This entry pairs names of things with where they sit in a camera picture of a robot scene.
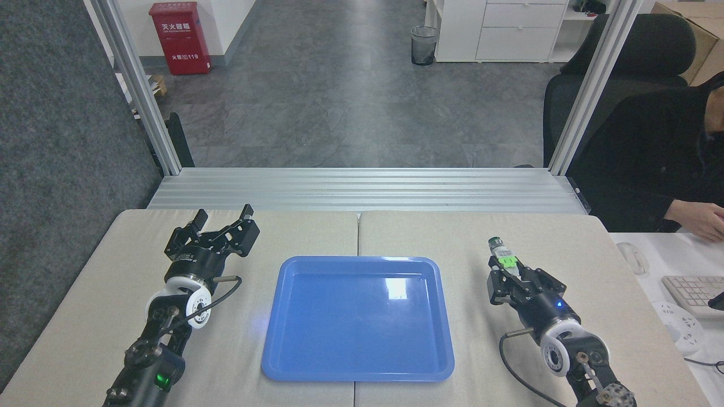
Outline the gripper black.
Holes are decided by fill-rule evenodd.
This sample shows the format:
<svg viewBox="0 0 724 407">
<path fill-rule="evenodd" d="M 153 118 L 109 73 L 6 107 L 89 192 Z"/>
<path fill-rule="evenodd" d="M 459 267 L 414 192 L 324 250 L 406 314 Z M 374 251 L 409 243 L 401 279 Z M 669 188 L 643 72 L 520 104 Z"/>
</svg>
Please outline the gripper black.
<svg viewBox="0 0 724 407">
<path fill-rule="evenodd" d="M 563 299 L 566 285 L 545 270 L 533 270 L 517 257 L 490 257 L 487 289 L 492 305 L 517 306 L 525 328 L 533 328 L 533 340 L 541 340 L 556 323 L 581 318 Z"/>
<path fill-rule="evenodd" d="M 202 247 L 186 246 L 197 240 L 209 219 L 206 211 L 199 209 L 185 227 L 177 227 L 171 234 L 165 254 L 173 255 L 170 256 L 171 265 L 165 281 L 173 276 L 186 276 L 202 281 L 207 288 L 217 288 L 213 280 L 223 274 L 227 256 L 235 253 L 246 257 L 260 234 L 258 225 L 252 219 L 253 213 L 251 204 L 246 204 L 239 219 L 233 224 L 218 231 L 204 232 Z"/>
</svg>

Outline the person's hand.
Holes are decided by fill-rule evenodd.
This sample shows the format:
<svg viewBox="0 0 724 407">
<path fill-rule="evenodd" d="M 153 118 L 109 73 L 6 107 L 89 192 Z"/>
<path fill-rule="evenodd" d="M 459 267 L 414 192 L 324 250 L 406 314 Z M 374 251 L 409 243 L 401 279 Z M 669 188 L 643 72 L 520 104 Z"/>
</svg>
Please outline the person's hand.
<svg viewBox="0 0 724 407">
<path fill-rule="evenodd" d="M 723 208 L 715 203 L 673 200 L 664 219 L 680 224 L 711 243 L 723 240 Z"/>
</svg>

